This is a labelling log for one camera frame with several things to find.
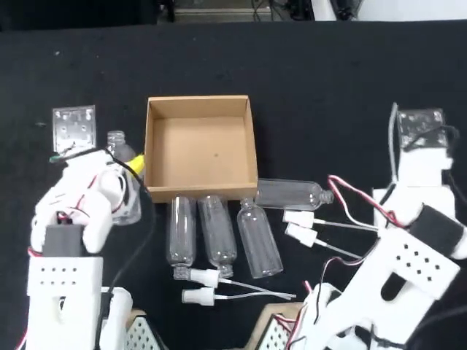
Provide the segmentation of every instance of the black table surface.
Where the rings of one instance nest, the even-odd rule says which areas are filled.
[[[387,120],[393,101],[401,108],[441,107],[449,124],[467,134],[467,22],[272,23],[141,26],[0,34],[0,327],[2,349],[13,349],[26,327],[26,281],[34,204],[61,175],[47,162],[52,151],[54,107],[95,104],[98,143],[124,130],[139,152],[149,96],[247,94],[251,98],[260,177],[312,180],[325,185],[337,174],[370,191],[390,180]],[[453,174],[467,190],[461,142]],[[347,193],[361,220],[371,208]],[[232,219],[239,210],[230,203]],[[267,303],[278,299],[220,301],[213,308],[183,305],[189,284],[171,280],[165,259],[165,206],[157,206],[155,239],[121,281],[145,310],[170,349],[243,346]],[[254,281],[305,296],[303,280],[316,284],[331,252],[308,249],[284,235],[282,213],[267,211],[284,272]],[[317,216],[344,220],[337,203]],[[465,207],[458,218],[467,222]],[[109,283],[147,229],[115,228],[103,251]],[[253,282],[236,231],[234,278]],[[374,237],[365,232],[320,229],[320,236],[355,253]],[[207,268],[201,233],[196,267]],[[326,281],[344,288],[354,270],[333,265]],[[432,312],[467,303],[461,272]],[[221,288],[222,293],[241,289]],[[426,332],[424,349],[464,349],[466,317]]]

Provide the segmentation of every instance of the black pad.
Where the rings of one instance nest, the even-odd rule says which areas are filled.
[[[449,257],[462,237],[464,227],[441,212],[423,206],[409,232],[437,252]]]

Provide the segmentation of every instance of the perforated plate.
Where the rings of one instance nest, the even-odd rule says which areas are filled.
[[[256,350],[284,350],[289,334],[289,331],[271,316]]]
[[[53,150],[79,152],[96,146],[96,108],[78,106],[53,110]]]
[[[71,291],[100,293],[101,257],[32,257],[28,295],[68,295]]]
[[[405,230],[393,229],[383,240],[394,272],[439,300],[460,268]]]
[[[126,333],[125,350],[162,350],[144,317],[137,317]]]

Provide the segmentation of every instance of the plastic bottle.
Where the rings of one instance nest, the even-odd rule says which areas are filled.
[[[126,144],[125,133],[123,131],[109,131],[107,133],[107,149],[115,158],[122,162],[128,162],[136,157],[133,148]],[[127,184],[128,186],[133,186],[136,197],[129,198],[127,203],[128,209],[113,218],[114,224],[120,226],[134,224],[141,219],[138,181],[136,181],[131,174],[126,173],[126,177],[128,180]]]
[[[284,268],[266,213],[252,198],[243,199],[240,205],[237,222],[251,276],[260,279],[281,272]]]
[[[255,202],[264,208],[314,211],[333,200],[332,191],[316,182],[259,179]]]
[[[198,204],[207,257],[211,264],[220,271],[221,277],[232,277],[236,244],[225,203],[217,195],[208,195],[199,200]]]
[[[188,268],[196,257],[196,203],[186,197],[172,200],[167,232],[167,261],[174,279],[189,279]]]

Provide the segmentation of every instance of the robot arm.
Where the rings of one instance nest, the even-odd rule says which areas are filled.
[[[112,221],[139,200],[130,174],[105,151],[67,161],[31,222],[27,350],[94,350],[103,259]],[[132,300],[115,288],[100,344],[121,350]]]

